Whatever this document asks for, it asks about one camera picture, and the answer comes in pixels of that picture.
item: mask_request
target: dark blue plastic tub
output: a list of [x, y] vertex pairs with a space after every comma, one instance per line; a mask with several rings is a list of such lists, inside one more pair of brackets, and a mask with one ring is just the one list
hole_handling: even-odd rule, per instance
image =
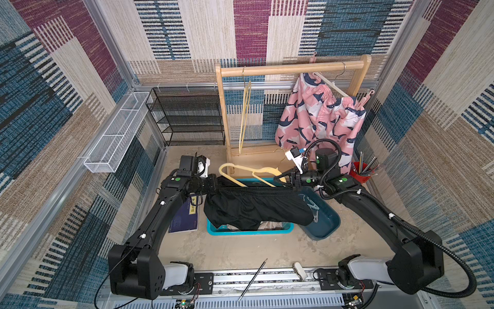
[[322, 240], [330, 236], [340, 225], [340, 217], [316, 192], [308, 187], [302, 188], [300, 198], [307, 203], [313, 202], [319, 207], [319, 219], [308, 226], [300, 225], [312, 240]]

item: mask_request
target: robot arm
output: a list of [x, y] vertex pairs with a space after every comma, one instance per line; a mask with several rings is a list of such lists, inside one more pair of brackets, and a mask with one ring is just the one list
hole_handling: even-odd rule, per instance
[[216, 190], [216, 176], [203, 176], [207, 173], [206, 161], [203, 156], [182, 156], [180, 168], [172, 172], [176, 176], [163, 180], [158, 199], [143, 223], [125, 244], [114, 245], [108, 252], [113, 294], [145, 299], [159, 296], [166, 273], [158, 251], [171, 220], [190, 194]]
[[[307, 162], [308, 152], [316, 143], [323, 141], [332, 143], [337, 152], [328, 148], [316, 150], [317, 169], [304, 170], [303, 165]], [[358, 285], [359, 279], [372, 279], [392, 282], [407, 294], [424, 290], [443, 297], [462, 298], [475, 292], [477, 281], [473, 271], [454, 252], [442, 245], [439, 235], [433, 231], [423, 232], [407, 223], [370, 195], [351, 176], [341, 175], [339, 169], [333, 170], [339, 162], [341, 152], [336, 142], [329, 139], [312, 142], [307, 147], [302, 160], [300, 160], [302, 155], [297, 152], [299, 151], [296, 148], [290, 150], [297, 167], [279, 177], [289, 176], [291, 186], [295, 189], [302, 186], [318, 187], [323, 199], [334, 198], [354, 211], [386, 241], [395, 253], [391, 260], [365, 259], [360, 255], [343, 259], [338, 263], [338, 279], [342, 285], [354, 286]], [[467, 274], [468, 286], [463, 291], [443, 292], [427, 288], [427, 285], [444, 274], [443, 253], [457, 262]]]

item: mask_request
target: black fabric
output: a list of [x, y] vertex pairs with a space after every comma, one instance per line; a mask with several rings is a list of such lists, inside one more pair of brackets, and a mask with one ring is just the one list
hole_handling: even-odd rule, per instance
[[261, 221], [309, 225], [314, 219], [310, 207], [285, 187], [219, 188], [207, 195], [204, 212], [216, 228], [231, 224], [243, 231], [257, 230]]

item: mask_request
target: patterned wallpaper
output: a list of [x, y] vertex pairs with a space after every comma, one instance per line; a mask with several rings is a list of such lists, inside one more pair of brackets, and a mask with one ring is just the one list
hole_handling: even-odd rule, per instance
[[0, 0], [0, 260], [127, 87], [82, 0]]
[[[386, 172], [382, 200], [475, 272], [477, 291], [443, 308], [494, 304], [494, 1], [432, 0], [357, 141]], [[445, 259], [432, 286], [459, 291], [466, 276]]]
[[131, 235], [159, 153], [144, 120], [116, 173], [87, 171], [0, 307], [93, 308], [108, 251]]
[[[98, 0], [108, 26], [141, 83], [215, 82], [223, 67], [358, 60], [371, 54], [376, 80], [412, 0]], [[341, 72], [326, 72], [334, 78]], [[338, 79], [350, 80], [353, 71]], [[294, 81], [295, 74], [255, 81]], [[242, 81], [242, 78], [224, 78]], [[274, 139], [291, 91], [255, 90], [246, 140]], [[238, 140], [241, 91], [225, 92], [230, 138]]]
[[[127, 90], [82, 0], [0, 0], [0, 260]], [[143, 123], [114, 174], [87, 172], [2, 308], [81, 308], [132, 229], [159, 153]]]

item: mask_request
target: dark blue book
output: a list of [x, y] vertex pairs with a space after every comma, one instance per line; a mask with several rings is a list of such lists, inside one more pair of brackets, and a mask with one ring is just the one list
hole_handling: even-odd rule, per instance
[[196, 200], [196, 196], [189, 197], [180, 207], [171, 221], [168, 233], [195, 231], [198, 224], [198, 206], [191, 204], [191, 199]]

